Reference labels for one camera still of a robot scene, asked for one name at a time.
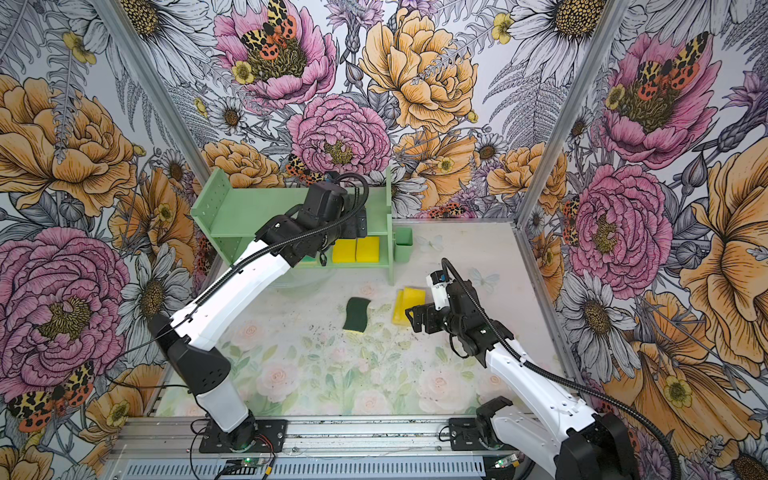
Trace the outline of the large yellow sponge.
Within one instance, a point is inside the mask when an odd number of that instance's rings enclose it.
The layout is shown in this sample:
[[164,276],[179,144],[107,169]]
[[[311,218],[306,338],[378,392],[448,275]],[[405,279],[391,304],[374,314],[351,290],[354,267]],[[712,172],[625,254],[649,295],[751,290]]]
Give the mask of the large yellow sponge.
[[396,295],[393,310],[392,323],[398,326],[409,326],[406,310],[415,306],[424,305],[426,292],[423,289],[406,287],[399,290]]

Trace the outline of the small yellow sponge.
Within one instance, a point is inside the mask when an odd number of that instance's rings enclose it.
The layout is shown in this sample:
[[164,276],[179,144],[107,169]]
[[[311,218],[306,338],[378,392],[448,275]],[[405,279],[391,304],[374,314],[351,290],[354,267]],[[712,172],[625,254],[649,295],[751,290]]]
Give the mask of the small yellow sponge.
[[357,241],[354,239],[339,239],[332,248],[334,264],[350,264],[356,262]]

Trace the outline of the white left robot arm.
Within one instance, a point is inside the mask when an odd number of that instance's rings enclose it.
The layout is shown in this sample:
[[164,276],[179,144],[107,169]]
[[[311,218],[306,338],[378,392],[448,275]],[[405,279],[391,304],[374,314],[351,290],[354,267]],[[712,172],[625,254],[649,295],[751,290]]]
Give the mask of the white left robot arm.
[[363,237],[369,195],[368,182],[355,173],[311,185],[303,203],[269,219],[197,298],[171,316],[149,320],[156,344],[229,449],[247,449],[257,427],[230,377],[229,359],[217,348],[220,338],[260,293],[302,260],[324,258],[339,239]]

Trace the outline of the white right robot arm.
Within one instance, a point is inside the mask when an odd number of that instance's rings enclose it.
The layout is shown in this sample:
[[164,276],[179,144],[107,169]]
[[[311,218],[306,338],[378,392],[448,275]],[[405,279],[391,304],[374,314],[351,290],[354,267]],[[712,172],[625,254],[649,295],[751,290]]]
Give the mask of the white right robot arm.
[[535,363],[500,322],[486,320],[470,285],[442,271],[427,278],[432,300],[406,309],[412,329],[445,332],[463,353],[514,394],[477,408],[471,432],[487,450],[515,450],[555,479],[637,479],[628,430],[613,414],[535,372]]

